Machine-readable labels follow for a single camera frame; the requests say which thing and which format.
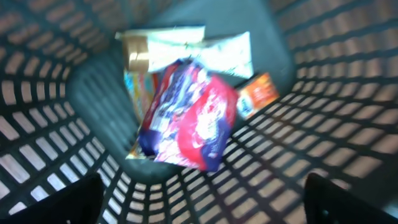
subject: orange packet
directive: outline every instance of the orange packet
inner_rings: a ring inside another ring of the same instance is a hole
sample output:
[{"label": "orange packet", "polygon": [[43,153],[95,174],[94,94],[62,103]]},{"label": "orange packet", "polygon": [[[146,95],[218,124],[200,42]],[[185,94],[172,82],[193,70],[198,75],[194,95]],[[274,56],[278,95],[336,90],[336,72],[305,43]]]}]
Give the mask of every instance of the orange packet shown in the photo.
[{"label": "orange packet", "polygon": [[242,118],[249,119],[278,97],[279,94],[271,77],[268,73],[264,73],[239,91],[236,107]]}]

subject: brown tape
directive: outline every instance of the brown tape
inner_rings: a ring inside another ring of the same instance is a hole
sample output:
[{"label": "brown tape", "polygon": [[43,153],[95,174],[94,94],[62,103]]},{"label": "brown tape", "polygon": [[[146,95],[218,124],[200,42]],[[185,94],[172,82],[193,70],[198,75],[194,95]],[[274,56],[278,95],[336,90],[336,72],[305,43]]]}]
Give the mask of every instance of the brown tape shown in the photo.
[{"label": "brown tape", "polygon": [[148,41],[143,36],[124,36],[124,66],[130,72],[147,73],[149,69]]}]

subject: mesh grid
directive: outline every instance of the mesh grid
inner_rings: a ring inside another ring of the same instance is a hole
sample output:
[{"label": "mesh grid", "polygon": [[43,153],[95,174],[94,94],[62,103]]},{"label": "mesh grid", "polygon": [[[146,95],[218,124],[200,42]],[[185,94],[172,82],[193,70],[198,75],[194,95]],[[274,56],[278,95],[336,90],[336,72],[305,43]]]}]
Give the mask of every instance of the mesh grid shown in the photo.
[{"label": "mesh grid", "polygon": [[75,113],[65,82],[114,31],[177,2],[1,1],[1,217],[90,172],[106,188],[99,223],[304,223],[310,172],[375,206],[389,202],[398,187],[394,0],[269,1],[297,66],[291,93],[235,130],[218,172],[185,169],[157,185],[129,177]]}]

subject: red and purple plastic bag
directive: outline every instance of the red and purple plastic bag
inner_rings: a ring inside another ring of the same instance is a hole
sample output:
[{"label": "red and purple plastic bag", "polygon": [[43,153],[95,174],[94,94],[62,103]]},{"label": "red and purple plastic bag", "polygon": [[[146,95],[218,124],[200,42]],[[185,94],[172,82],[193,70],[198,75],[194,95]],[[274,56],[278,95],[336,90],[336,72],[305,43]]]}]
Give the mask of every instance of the red and purple plastic bag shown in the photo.
[{"label": "red and purple plastic bag", "polygon": [[238,94],[195,61],[169,65],[145,115],[139,144],[155,161],[215,172],[236,116]]}]

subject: black basket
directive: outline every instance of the black basket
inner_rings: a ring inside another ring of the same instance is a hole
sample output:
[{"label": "black basket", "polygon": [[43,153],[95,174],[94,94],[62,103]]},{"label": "black basket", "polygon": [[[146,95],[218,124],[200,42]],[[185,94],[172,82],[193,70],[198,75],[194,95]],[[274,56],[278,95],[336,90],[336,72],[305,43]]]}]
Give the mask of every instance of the black basket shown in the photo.
[{"label": "black basket", "polygon": [[[391,210],[397,16],[396,0],[2,0],[0,217],[93,172],[102,224],[303,223],[311,172]],[[114,32],[181,22],[250,31],[281,94],[237,123],[215,173],[124,160],[138,123]]]}]

